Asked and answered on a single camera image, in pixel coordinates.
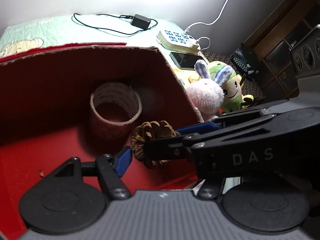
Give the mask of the white power strip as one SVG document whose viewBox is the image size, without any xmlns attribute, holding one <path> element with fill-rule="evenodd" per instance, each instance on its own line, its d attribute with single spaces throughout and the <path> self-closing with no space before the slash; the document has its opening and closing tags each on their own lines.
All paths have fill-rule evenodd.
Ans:
<svg viewBox="0 0 320 240">
<path fill-rule="evenodd" d="M 195 55 L 201 50 L 196 39 L 175 31 L 161 30 L 157 34 L 157 40 L 165 49 L 179 53 Z"/>
</svg>

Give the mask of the light green patterned pillow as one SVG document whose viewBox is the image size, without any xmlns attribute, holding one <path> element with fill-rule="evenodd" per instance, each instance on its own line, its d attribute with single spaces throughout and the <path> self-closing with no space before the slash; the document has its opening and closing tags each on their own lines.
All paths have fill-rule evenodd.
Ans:
<svg viewBox="0 0 320 240">
<path fill-rule="evenodd" d="M 127 43 L 125 37 L 81 25 L 72 16 L 58 16 L 7 27 L 1 36 L 1 57 L 31 49 L 71 43 Z"/>
</svg>

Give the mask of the white bunny plush toy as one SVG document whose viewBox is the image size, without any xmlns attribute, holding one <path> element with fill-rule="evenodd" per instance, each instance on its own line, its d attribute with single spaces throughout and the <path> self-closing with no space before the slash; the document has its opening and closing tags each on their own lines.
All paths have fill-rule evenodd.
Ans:
<svg viewBox="0 0 320 240">
<path fill-rule="evenodd" d="M 222 86 L 230 78 L 233 68 L 224 65 L 211 77 L 208 64 L 204 60 L 197 60 L 194 69 L 200 79 L 186 85 L 185 91 L 194 108 L 200 113 L 202 121 L 209 121 L 217 117 L 223 104 L 225 93 Z"/>
</svg>

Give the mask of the brown pine cone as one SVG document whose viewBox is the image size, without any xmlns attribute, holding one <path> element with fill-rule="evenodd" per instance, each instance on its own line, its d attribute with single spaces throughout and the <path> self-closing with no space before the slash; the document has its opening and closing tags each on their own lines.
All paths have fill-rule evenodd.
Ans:
<svg viewBox="0 0 320 240">
<path fill-rule="evenodd" d="M 148 141 L 162 138 L 174 138 L 180 135 L 181 134 L 178 131 L 175 131 L 165 120 L 160 122 L 146 121 L 135 128 L 135 133 L 131 137 L 133 155 L 147 168 L 167 168 L 170 163 L 169 160 L 147 160 L 144 156 L 143 146 Z"/>
</svg>

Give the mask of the brown packing tape roll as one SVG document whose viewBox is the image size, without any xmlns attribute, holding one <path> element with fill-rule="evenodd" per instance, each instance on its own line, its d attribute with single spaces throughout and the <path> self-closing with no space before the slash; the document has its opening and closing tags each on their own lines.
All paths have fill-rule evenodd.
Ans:
<svg viewBox="0 0 320 240">
<path fill-rule="evenodd" d="M 92 141 L 101 152 L 115 155 L 142 113 L 139 94 L 123 83 L 107 82 L 91 94 L 89 105 Z"/>
</svg>

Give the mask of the black smartphone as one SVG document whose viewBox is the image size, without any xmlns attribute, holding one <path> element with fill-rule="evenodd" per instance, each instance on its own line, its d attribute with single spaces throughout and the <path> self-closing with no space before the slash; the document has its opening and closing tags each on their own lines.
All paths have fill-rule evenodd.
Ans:
<svg viewBox="0 0 320 240">
<path fill-rule="evenodd" d="M 203 57 L 201 57 L 200 55 L 192 55 L 177 52 L 171 52 L 169 55 L 172 61 L 175 63 L 175 65 L 178 68 L 184 70 L 194 70 L 196 61 L 203 59 Z"/>
</svg>

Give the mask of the dark wooden shelf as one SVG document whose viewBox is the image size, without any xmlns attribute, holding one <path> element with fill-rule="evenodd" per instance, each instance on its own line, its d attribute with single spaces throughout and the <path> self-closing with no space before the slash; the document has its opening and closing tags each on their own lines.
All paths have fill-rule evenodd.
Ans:
<svg viewBox="0 0 320 240">
<path fill-rule="evenodd" d="M 319 24 L 319 0 L 284 0 L 245 41 L 258 57 L 254 79 L 267 101 L 298 94 L 290 51 Z"/>
</svg>

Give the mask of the green cup plush toy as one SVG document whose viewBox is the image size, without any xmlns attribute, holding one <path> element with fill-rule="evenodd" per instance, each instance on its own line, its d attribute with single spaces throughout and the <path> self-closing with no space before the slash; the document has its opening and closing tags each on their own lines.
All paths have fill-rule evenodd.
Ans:
<svg viewBox="0 0 320 240">
<path fill-rule="evenodd" d="M 224 62 L 209 63 L 208 70 L 211 78 L 223 89 L 225 98 L 221 109 L 225 113 L 246 109 L 253 103 L 252 95 L 243 95 L 242 86 L 245 77 L 236 74 L 235 70 Z"/>
</svg>

